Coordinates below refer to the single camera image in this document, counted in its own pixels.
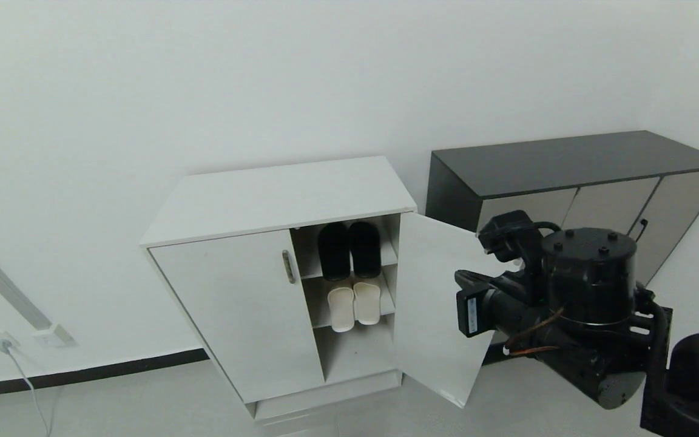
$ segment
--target white label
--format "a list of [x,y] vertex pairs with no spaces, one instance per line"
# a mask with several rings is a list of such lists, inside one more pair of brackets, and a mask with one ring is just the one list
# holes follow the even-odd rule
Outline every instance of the white label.
[[472,297],[468,300],[468,333],[474,334],[479,330],[479,321],[476,315],[476,298]]

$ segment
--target cabinet top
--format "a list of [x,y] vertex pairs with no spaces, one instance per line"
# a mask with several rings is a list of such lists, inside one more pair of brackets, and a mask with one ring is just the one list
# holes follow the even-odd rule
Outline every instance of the cabinet top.
[[699,150],[646,130],[433,152],[478,197],[699,171]]
[[415,210],[385,157],[214,172],[183,178],[140,245],[166,246]]

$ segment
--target black robotic arm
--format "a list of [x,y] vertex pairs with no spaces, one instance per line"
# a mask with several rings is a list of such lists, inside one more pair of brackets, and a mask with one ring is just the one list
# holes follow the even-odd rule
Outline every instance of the black robotic arm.
[[524,211],[492,218],[478,238],[487,254],[523,267],[499,277],[455,272],[463,334],[501,330],[509,355],[543,362],[606,409],[646,377],[641,426],[699,435],[699,334],[674,347],[667,370],[672,310],[635,281],[635,241],[609,229],[562,231]]

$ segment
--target slipper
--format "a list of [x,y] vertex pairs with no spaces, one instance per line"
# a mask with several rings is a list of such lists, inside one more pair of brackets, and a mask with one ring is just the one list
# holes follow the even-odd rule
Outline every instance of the slipper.
[[335,332],[347,332],[355,326],[353,301],[355,293],[349,279],[330,282],[328,286],[328,310],[331,313],[331,328]]
[[364,325],[379,323],[379,277],[355,282],[355,318]]
[[330,223],[317,235],[317,251],[325,280],[350,277],[350,246],[342,222]]
[[382,272],[379,231],[367,222],[354,222],[347,232],[357,277],[377,277]]

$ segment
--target orange wire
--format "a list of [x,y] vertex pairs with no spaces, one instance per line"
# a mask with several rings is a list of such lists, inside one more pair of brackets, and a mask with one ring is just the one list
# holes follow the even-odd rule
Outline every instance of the orange wire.
[[559,348],[557,346],[540,346],[538,348],[524,349],[522,351],[508,352],[510,356],[516,357],[519,355],[535,354],[536,352],[546,352],[546,351],[556,351]]
[[511,346],[514,343],[517,343],[517,341],[519,341],[522,337],[527,337],[528,335],[532,334],[533,331],[535,331],[536,329],[541,329],[542,327],[545,327],[547,324],[554,322],[555,319],[557,319],[558,317],[560,317],[560,315],[562,315],[562,312],[565,311],[565,309],[566,309],[565,307],[562,307],[561,309],[557,310],[557,312],[552,314],[552,316],[550,318],[548,318],[547,320],[539,322],[538,324],[535,324],[532,327],[529,327],[528,329],[517,333],[516,335],[511,337],[509,340],[506,340],[505,341],[505,348],[508,350],[511,350]]

